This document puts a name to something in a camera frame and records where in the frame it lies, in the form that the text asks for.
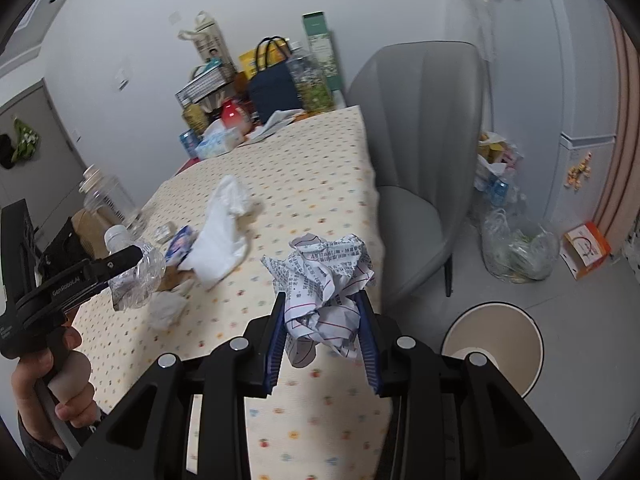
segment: navy blue handbag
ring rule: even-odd
[[[275,40],[282,40],[287,45],[288,52],[285,52]],[[260,70],[258,51],[265,41],[267,45],[263,54],[263,69]],[[248,90],[249,98],[254,103],[262,124],[266,124],[276,110],[295,110],[303,107],[286,62],[281,61],[269,66],[268,52],[271,43],[275,44],[285,58],[291,54],[287,41],[279,36],[264,38],[255,49],[255,68],[258,72],[249,81]]]

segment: green box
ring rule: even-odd
[[[341,90],[342,78],[338,72],[338,63],[335,60],[331,35],[324,20],[324,12],[304,14],[302,24],[305,26],[306,36],[309,40],[309,49],[318,59],[329,89],[331,91]]]

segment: bag handle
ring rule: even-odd
[[[287,46],[287,50],[289,51],[288,54],[283,50],[283,48],[278,44],[278,41],[276,40],[282,40],[284,42],[284,44]],[[269,46],[271,43],[273,43],[277,47],[277,49],[285,57],[285,59],[291,56],[291,48],[289,46],[289,43],[287,43],[287,40],[285,40],[283,37],[273,36],[272,38],[263,38],[262,40],[260,40],[260,43],[258,43],[258,46],[255,47],[254,63],[255,63],[256,72],[260,72],[260,68],[259,68],[260,65],[258,64],[258,53],[260,52],[261,44],[263,44],[265,41],[267,42],[267,45],[264,47],[264,53],[262,54],[264,70],[266,70],[269,67]]]

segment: human hand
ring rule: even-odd
[[[82,337],[75,328],[67,328],[64,334],[65,346],[72,350],[82,343]],[[47,348],[20,358],[11,376],[11,384],[18,412],[24,429],[35,440],[50,444],[59,449],[65,445],[51,425],[38,400],[34,385],[37,379],[44,377],[53,367],[53,355]],[[93,424],[98,417],[98,406],[94,401],[95,389],[89,382],[80,392],[65,404],[56,406],[56,415],[62,421],[69,421],[75,428],[84,428]]]

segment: red bottle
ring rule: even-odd
[[[232,97],[222,101],[220,119],[227,128],[238,128],[243,135],[249,133],[251,129],[249,115]]]

